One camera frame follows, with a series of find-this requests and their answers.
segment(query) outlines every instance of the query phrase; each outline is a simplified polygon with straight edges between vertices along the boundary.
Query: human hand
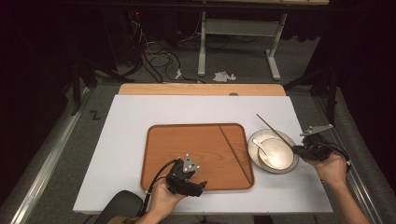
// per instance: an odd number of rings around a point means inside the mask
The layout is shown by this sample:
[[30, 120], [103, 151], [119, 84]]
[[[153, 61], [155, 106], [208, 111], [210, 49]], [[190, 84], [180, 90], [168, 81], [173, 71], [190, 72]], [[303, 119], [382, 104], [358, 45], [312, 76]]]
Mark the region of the human hand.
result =
[[347, 163], [341, 156], [332, 153], [325, 161], [307, 162], [315, 167], [320, 179], [330, 187], [347, 183]]
[[185, 197], [185, 195], [171, 193], [165, 178], [157, 180], [151, 192], [149, 210], [137, 223], [159, 223], [169, 216], [176, 204]]

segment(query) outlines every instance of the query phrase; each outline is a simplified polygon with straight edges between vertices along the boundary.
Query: dark background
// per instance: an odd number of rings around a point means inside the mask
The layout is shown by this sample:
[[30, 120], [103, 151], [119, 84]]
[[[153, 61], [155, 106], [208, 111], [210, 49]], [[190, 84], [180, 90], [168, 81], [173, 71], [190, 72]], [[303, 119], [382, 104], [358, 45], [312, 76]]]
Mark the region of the dark background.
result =
[[[392, 82], [396, 20], [392, 10], [395, 6], [390, 1], [356, 2], [340, 4], [364, 10], [332, 15], [290, 13], [282, 38], [297, 35], [304, 41], [321, 37], [306, 75], [323, 66], [335, 68], [339, 87], [367, 147], [391, 187], [396, 189], [396, 177], [392, 174], [395, 160], [392, 128], [396, 113]], [[67, 104], [64, 91], [71, 84], [78, 55], [98, 55], [94, 50], [100, 46], [104, 56], [94, 60], [109, 68], [117, 60], [111, 56], [112, 48], [104, 38], [105, 22], [100, 10], [83, 10], [84, 13], [80, 13], [81, 9], [60, 10], [55, 3], [20, 0], [3, 1], [0, 5], [0, 203], [12, 191], [64, 111]], [[152, 10], [142, 11], [142, 25], [151, 35], [173, 44], [177, 43], [175, 31], [190, 34], [199, 15], [156, 10], [154, 21], [150, 13]], [[94, 36], [97, 42], [90, 41]]]

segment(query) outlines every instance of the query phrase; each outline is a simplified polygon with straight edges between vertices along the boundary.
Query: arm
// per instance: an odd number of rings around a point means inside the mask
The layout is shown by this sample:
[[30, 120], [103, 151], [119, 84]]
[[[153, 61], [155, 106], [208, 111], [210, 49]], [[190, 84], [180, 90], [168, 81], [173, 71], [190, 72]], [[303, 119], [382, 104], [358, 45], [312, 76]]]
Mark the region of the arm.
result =
[[154, 185], [148, 212], [136, 223], [160, 223], [164, 218], [172, 213], [176, 204], [185, 197], [185, 195], [172, 194], [169, 192], [165, 179], [159, 179]]
[[326, 161], [309, 161], [308, 163], [315, 167], [320, 179], [331, 188], [340, 208], [343, 223], [370, 223], [347, 187], [347, 164], [343, 158], [331, 154]]

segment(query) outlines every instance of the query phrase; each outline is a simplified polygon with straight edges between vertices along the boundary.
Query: white tabletop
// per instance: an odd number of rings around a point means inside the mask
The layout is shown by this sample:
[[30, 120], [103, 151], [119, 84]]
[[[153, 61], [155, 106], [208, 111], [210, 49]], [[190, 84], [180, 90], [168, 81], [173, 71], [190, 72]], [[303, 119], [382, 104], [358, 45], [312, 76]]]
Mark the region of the white tabletop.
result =
[[[255, 132], [268, 129], [256, 114], [301, 144], [302, 129], [287, 96], [116, 95], [73, 210], [99, 213], [123, 189], [144, 199], [140, 176], [152, 125], [239, 123], [248, 140]], [[332, 212], [315, 169], [304, 161], [284, 175], [252, 166], [255, 183], [251, 189], [204, 191], [201, 197], [183, 199], [174, 214]]]

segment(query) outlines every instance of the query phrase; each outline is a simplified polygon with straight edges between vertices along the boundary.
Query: brown tray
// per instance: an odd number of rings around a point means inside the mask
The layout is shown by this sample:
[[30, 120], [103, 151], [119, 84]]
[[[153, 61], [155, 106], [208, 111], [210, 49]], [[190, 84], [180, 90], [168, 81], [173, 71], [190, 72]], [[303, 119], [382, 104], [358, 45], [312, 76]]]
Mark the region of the brown tray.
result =
[[[190, 179], [205, 190], [249, 189], [254, 175], [245, 130], [236, 123], [154, 125], [148, 130], [140, 185], [147, 190], [171, 160], [186, 154], [200, 166]], [[170, 165], [160, 176], [169, 173]]]

